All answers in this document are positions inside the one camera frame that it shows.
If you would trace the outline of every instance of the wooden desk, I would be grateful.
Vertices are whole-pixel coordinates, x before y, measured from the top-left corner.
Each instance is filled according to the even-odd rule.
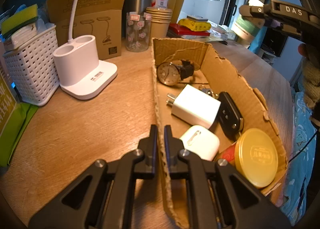
[[[266,97],[288,150],[292,112],[288,110],[286,118],[282,112],[284,105],[288,109],[291,105],[288,82],[241,46],[216,43],[214,47]],[[95,159],[120,158],[136,148],[156,123],[150,50],[130,53],[123,49],[121,57],[109,61],[117,64],[118,76],[96,98],[79,101],[59,88],[38,110],[9,171],[0,178],[0,190],[25,224]],[[261,76],[264,81],[257,83]],[[156,180],[137,182],[132,228],[176,228],[163,211]]]

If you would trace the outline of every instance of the bottle cap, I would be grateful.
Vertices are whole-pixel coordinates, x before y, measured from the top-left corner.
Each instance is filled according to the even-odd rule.
[[[238,139],[235,148],[236,169],[256,188],[268,186],[278,169],[278,154],[271,138],[251,128]]]

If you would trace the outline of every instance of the paper cup stack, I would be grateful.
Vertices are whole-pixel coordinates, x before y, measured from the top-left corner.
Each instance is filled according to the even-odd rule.
[[[172,10],[166,8],[146,8],[146,12],[152,15],[150,44],[151,38],[165,38],[172,18]]]

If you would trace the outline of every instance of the green bag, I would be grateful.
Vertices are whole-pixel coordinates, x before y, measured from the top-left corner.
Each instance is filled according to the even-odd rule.
[[[0,167],[10,164],[25,128],[38,107],[18,103],[0,75]]]

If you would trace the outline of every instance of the glass jar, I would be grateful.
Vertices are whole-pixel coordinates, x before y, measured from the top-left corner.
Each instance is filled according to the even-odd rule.
[[[132,52],[148,49],[150,39],[151,14],[128,12],[126,15],[125,47]]]

